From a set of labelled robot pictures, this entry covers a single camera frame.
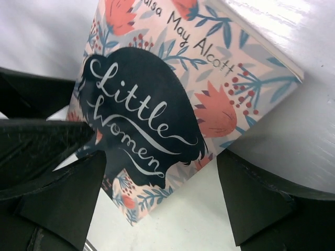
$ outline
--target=little women book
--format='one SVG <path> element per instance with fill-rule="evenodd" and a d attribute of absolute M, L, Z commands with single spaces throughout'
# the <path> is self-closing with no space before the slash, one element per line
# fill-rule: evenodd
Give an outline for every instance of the little women book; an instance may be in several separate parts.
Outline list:
<path fill-rule="evenodd" d="M 102 189 L 136 224 L 246 132 L 302 71 L 220 0 L 100 0 L 68 120 L 104 150 Z"/>

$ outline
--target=red flower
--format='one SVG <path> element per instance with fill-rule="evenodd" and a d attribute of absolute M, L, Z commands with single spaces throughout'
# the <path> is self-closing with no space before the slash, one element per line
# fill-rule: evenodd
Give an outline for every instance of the red flower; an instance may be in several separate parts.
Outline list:
<path fill-rule="evenodd" d="M 199 12 L 197 0 L 172 0 L 179 14 L 187 21 L 193 20 Z"/>
<path fill-rule="evenodd" d="M 71 111 L 66 115 L 66 120 L 67 121 L 80 121 L 79 116 L 75 113 L 75 111 Z"/>
<path fill-rule="evenodd" d="M 237 116 L 233 105 L 225 93 L 222 85 L 217 91 L 208 81 L 208 91 L 194 95 L 202 103 L 194 110 L 198 118 L 201 133 L 205 138 L 224 137 L 235 130 Z"/>
<path fill-rule="evenodd" d="M 197 171 L 200 171 L 204 166 L 206 166 L 213 159 L 213 153 L 208 156 L 205 156 L 203 159 L 195 161 L 195 166 Z"/>
<path fill-rule="evenodd" d="M 106 22 L 110 30 L 117 36 L 122 36 L 132 30 L 136 14 L 131 13 L 135 0 L 105 0 Z"/>
<path fill-rule="evenodd" d="M 124 202 L 124 205 L 126 208 L 134 209 L 136 206 L 136 203 L 128 196 L 128 195 L 122 195 L 122 201 Z"/>
<path fill-rule="evenodd" d="M 103 134 L 99 131 L 99 129 L 97 129 L 95 144 L 99 143 L 102 138 L 103 138 Z"/>

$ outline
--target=floral pattern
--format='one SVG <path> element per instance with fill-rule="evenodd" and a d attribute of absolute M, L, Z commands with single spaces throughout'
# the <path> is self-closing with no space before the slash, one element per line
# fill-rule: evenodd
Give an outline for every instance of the floral pattern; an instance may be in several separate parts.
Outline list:
<path fill-rule="evenodd" d="M 207 89 L 202 94 L 195 93 L 201 104 L 195 105 L 195 116 L 201 132 L 205 138 L 224 137 L 235 130 L 237 116 L 233 103 L 229 100 L 220 86 L 217 91 L 212 83 L 208 81 Z"/>
<path fill-rule="evenodd" d="M 105 0 L 106 12 L 105 18 L 108 30 L 122 36 L 134 30 L 135 13 L 132 13 L 132 5 L 135 0 Z"/>
<path fill-rule="evenodd" d="M 171 12 L 191 34 L 187 43 L 167 25 Z M 206 56 L 194 45 L 206 38 Z M 131 225 L 161 204 L 217 154 L 254 126 L 299 85 L 277 58 L 209 0 L 164 1 L 156 15 L 143 0 L 100 0 L 84 51 L 104 56 L 123 47 L 150 51 L 180 79 L 194 109 L 208 151 L 190 165 L 177 163 L 166 173 L 165 188 L 136 186 L 125 170 L 102 189 Z M 84 121 L 75 86 L 67 119 Z M 103 135 L 96 131 L 95 143 Z"/>
<path fill-rule="evenodd" d="M 191 21 L 197 16 L 199 11 L 197 0 L 172 0 L 172 2 L 185 20 Z"/>

